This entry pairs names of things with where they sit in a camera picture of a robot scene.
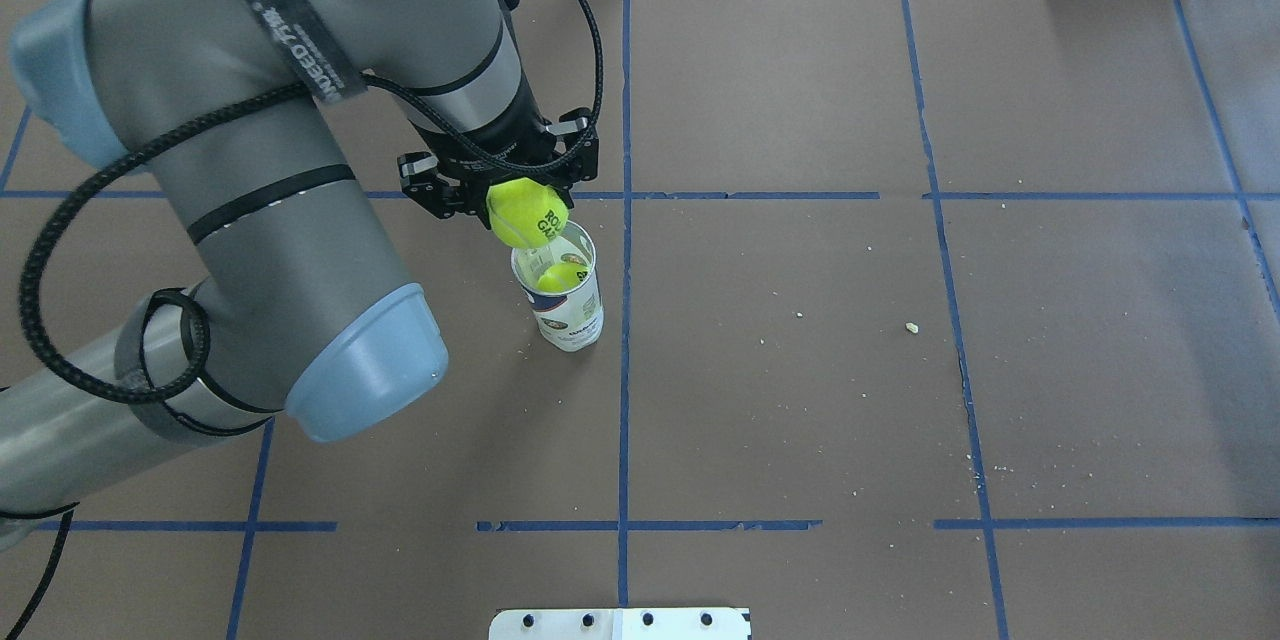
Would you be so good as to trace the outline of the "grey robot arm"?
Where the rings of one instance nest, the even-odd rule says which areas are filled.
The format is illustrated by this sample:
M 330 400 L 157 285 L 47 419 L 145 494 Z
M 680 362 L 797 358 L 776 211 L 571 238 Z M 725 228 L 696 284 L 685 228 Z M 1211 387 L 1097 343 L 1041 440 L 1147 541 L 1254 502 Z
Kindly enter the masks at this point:
M 18 282 L 42 369 L 3 390 L 3 547 L 88 494 L 278 413 L 349 438 L 429 393 L 439 326 L 321 115 L 385 90 L 426 151 L 404 192 L 485 218 L 492 186 L 567 198 L 594 175 L 602 84 L 552 124 L 526 78 L 518 0 L 50 0 L 8 60 L 35 116 L 93 169 L 55 207 Z M 148 294 L 64 355 L 41 284 L 70 221 L 152 175 L 205 280 Z

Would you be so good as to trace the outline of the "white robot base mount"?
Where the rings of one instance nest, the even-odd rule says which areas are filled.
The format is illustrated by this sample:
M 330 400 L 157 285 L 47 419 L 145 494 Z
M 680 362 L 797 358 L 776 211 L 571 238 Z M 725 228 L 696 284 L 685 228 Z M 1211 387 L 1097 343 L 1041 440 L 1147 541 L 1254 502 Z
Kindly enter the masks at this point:
M 489 639 L 751 639 L 750 611 L 733 607 L 508 609 Z

